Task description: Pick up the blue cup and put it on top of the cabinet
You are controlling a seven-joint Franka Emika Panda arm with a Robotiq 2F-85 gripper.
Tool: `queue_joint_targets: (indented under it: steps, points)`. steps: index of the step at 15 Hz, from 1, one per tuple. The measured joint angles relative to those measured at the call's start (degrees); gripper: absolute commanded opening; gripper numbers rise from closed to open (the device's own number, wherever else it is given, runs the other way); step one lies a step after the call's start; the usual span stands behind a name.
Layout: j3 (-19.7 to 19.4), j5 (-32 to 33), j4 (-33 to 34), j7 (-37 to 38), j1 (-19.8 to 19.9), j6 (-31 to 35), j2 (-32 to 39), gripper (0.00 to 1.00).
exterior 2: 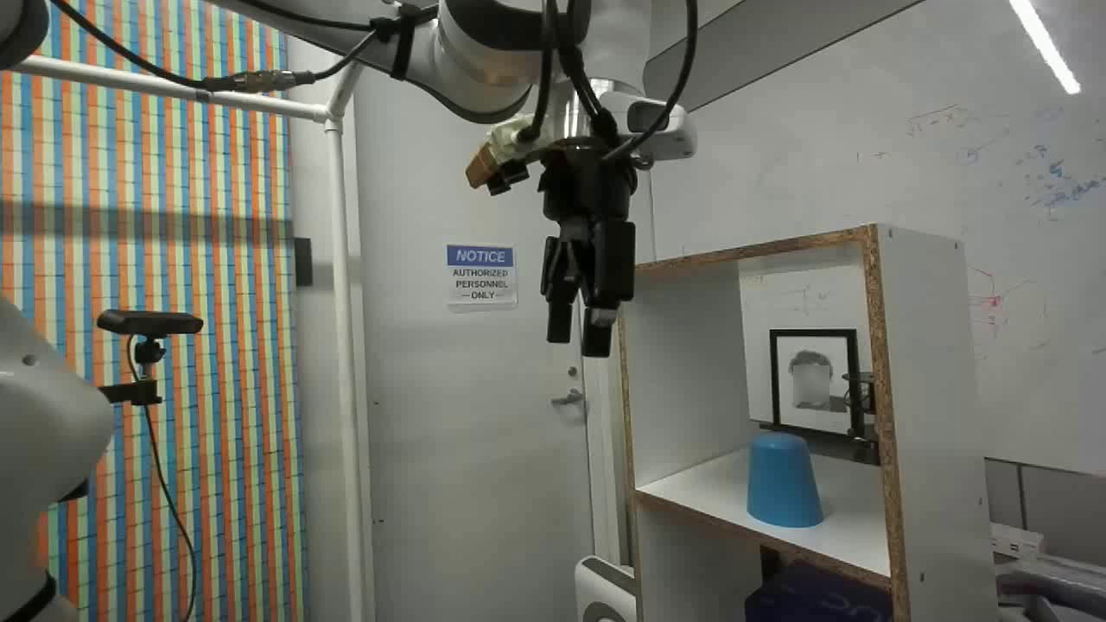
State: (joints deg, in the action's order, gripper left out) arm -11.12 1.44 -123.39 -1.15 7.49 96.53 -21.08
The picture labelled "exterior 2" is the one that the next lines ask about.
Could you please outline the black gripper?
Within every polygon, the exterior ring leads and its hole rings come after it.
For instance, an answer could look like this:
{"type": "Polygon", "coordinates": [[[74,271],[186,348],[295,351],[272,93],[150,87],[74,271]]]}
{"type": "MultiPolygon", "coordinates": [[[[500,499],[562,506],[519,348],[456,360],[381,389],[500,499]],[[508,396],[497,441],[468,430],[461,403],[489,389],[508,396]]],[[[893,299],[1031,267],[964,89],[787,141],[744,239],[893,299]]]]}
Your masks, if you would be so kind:
{"type": "Polygon", "coordinates": [[[573,289],[585,289],[582,351],[606,360],[612,351],[617,302],[631,295],[636,224],[629,196],[636,171],[629,163],[606,163],[598,150],[555,148],[544,157],[544,214],[560,224],[547,242],[544,289],[551,302],[547,343],[572,343],[573,289]]]}

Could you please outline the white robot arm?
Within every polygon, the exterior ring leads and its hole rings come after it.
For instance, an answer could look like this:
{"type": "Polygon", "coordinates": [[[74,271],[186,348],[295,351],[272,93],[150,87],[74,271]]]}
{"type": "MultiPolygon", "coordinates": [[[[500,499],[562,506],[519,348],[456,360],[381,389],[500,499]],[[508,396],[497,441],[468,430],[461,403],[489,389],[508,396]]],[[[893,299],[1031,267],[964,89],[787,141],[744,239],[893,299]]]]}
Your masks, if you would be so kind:
{"type": "MultiPolygon", "coordinates": [[[[474,123],[508,123],[530,93],[551,103],[555,74],[582,67],[577,49],[592,26],[592,0],[216,3],[413,81],[474,123]]],[[[111,403],[64,365],[14,302],[0,306],[0,336],[0,616],[76,622],[30,551],[30,529],[87,484],[111,439],[111,403]]]]}

